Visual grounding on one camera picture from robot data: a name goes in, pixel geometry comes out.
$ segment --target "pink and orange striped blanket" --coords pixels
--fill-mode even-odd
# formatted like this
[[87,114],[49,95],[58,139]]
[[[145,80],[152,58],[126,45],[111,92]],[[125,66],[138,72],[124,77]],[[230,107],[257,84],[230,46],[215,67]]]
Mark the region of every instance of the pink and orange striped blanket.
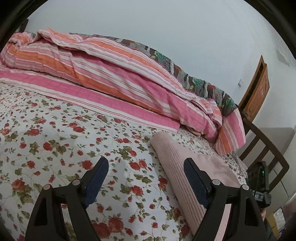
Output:
[[50,28],[37,36],[16,33],[1,60],[7,67],[48,73],[177,120],[214,143],[219,154],[245,143],[238,109],[223,117],[214,100],[185,90],[153,59],[111,39]]

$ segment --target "metal bolt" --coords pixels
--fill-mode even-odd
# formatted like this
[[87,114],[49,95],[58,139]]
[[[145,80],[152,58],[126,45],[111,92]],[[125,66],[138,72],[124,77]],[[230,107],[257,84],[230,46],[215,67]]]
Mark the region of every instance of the metal bolt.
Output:
[[212,182],[216,186],[219,186],[221,184],[221,182],[218,179],[214,179]]
[[72,184],[73,184],[74,186],[77,186],[77,185],[80,184],[80,180],[75,179],[75,180],[72,182]]
[[51,187],[50,184],[45,184],[45,185],[43,186],[43,189],[44,189],[44,190],[48,190],[48,189],[50,189],[50,187]]
[[244,189],[244,190],[248,191],[248,190],[249,190],[249,186],[248,186],[248,185],[246,185],[246,184],[244,184],[244,185],[242,185],[242,189]]

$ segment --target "ribbed pink fabric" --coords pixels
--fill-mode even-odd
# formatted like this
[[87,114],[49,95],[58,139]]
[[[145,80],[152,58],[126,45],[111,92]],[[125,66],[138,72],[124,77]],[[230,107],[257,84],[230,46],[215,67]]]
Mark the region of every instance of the ribbed pink fabric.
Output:
[[[156,133],[151,139],[159,161],[168,176],[176,197],[180,203],[183,215],[194,234],[205,214],[205,208],[200,205],[184,174],[183,163],[191,157],[199,169],[206,171],[211,179],[218,179],[226,186],[239,187],[239,183],[224,161],[218,156],[196,154],[188,148],[175,142],[164,131]],[[223,218],[216,235],[216,241],[223,238],[230,213],[230,204],[225,206]]]

